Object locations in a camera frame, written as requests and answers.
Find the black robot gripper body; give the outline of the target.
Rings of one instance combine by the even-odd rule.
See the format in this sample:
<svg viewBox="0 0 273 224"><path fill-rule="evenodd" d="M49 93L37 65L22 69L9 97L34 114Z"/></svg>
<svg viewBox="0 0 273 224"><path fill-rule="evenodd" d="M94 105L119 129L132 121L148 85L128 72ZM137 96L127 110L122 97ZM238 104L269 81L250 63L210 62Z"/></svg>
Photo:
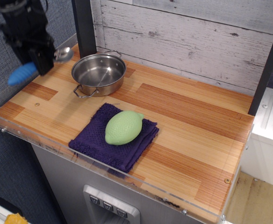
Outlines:
<svg viewBox="0 0 273 224"><path fill-rule="evenodd" d="M46 30L47 10L47 4L0 4L0 13L5 20L5 23L0 24L0 31L6 42L13 49L29 46L35 49L48 48L54 52L54 40Z"/></svg>

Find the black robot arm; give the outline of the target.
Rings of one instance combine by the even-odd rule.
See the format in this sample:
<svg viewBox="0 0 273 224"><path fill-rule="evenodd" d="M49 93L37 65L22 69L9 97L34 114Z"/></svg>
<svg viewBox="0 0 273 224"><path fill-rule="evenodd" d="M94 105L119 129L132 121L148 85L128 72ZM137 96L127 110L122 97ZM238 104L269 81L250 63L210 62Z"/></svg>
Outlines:
<svg viewBox="0 0 273 224"><path fill-rule="evenodd" d="M54 66L54 39L47 32L48 2L39 0L0 0L0 24L4 40L22 64L33 62L40 75Z"/></svg>

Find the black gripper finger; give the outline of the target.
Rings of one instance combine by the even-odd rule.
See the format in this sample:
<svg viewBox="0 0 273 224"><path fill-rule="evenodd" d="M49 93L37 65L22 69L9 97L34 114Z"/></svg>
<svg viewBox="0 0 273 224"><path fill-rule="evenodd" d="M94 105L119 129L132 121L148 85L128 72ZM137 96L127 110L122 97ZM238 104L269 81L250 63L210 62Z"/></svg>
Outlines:
<svg viewBox="0 0 273 224"><path fill-rule="evenodd" d="M53 67L53 52L48 48L31 48L29 55L41 76L47 74Z"/></svg>
<svg viewBox="0 0 273 224"><path fill-rule="evenodd" d="M19 59L19 61L22 63L22 65L27 64L29 62L33 62L33 59L31 58L29 52L30 52L29 46L21 46L14 48L14 53Z"/></svg>

